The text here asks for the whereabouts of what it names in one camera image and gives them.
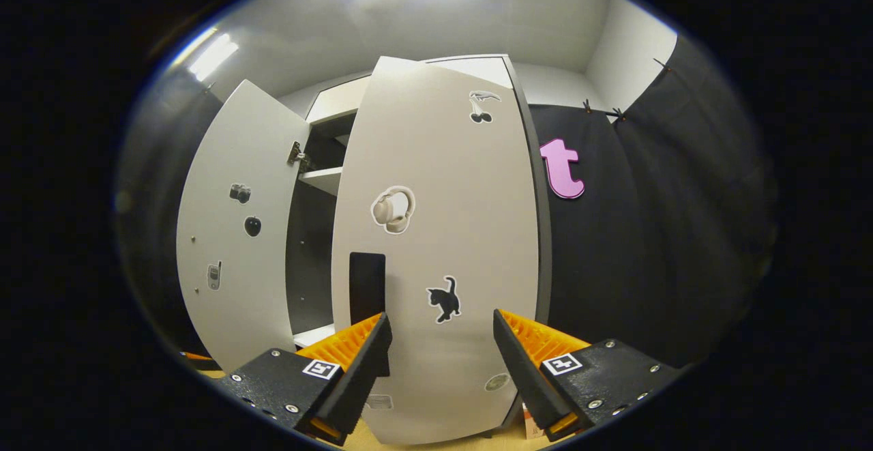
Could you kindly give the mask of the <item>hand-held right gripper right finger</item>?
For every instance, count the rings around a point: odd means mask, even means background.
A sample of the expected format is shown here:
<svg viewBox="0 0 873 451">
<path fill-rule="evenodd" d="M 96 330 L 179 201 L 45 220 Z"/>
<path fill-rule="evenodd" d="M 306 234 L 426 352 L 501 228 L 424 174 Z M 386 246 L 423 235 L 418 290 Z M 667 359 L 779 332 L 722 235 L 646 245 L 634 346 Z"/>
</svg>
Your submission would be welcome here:
<svg viewBox="0 0 873 451">
<path fill-rule="evenodd" d="M 494 309 L 492 335 L 522 403 L 552 443 L 613 425 L 683 375 L 615 338 L 589 343 L 505 309 Z"/>
</svg>

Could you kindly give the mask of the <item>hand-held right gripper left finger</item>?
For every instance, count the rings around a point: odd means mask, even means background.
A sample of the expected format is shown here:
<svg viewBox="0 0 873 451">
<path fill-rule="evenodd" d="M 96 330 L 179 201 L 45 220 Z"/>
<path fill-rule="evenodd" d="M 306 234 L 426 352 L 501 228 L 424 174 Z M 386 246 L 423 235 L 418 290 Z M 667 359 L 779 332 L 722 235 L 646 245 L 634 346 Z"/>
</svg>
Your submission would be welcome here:
<svg viewBox="0 0 873 451">
<path fill-rule="evenodd" d="M 387 313 L 296 352 L 271 348 L 215 383 L 225 398 L 284 431 L 343 445 L 389 361 Z"/>
</svg>

